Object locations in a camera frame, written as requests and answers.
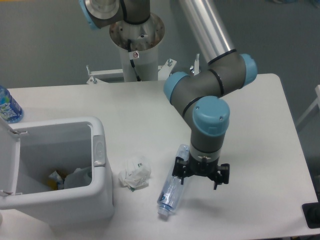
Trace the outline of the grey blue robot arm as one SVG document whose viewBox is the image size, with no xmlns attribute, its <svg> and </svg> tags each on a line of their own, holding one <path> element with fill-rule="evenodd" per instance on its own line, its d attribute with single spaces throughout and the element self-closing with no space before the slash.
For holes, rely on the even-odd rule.
<svg viewBox="0 0 320 240">
<path fill-rule="evenodd" d="M 258 74 L 255 61 L 233 46 L 211 0 L 180 0 L 191 31 L 208 64 L 200 73 L 175 72 L 163 91 L 190 127 L 186 160 L 177 158 L 172 174 L 180 179 L 207 177 L 216 186 L 229 182 L 229 164 L 219 164 L 230 108 L 223 96 L 252 83 Z M 92 29 L 109 27 L 120 50 L 126 82 L 158 79 L 157 46 L 165 27 L 151 12 L 148 0 L 81 0 L 81 10 Z"/>
</svg>

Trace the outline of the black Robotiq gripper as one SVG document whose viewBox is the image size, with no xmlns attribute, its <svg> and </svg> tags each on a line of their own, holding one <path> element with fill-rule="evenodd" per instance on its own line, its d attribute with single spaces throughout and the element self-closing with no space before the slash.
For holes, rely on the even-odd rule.
<svg viewBox="0 0 320 240">
<path fill-rule="evenodd" d="M 194 158 L 191 154 L 188 160 L 180 156 L 175 157 L 172 176 L 181 180 L 190 176 L 209 177 L 214 182 L 213 189 L 216 190 L 219 185 L 228 184 L 230 177 L 230 164 L 224 163 L 218 166 L 219 157 L 216 159 Z"/>
</svg>

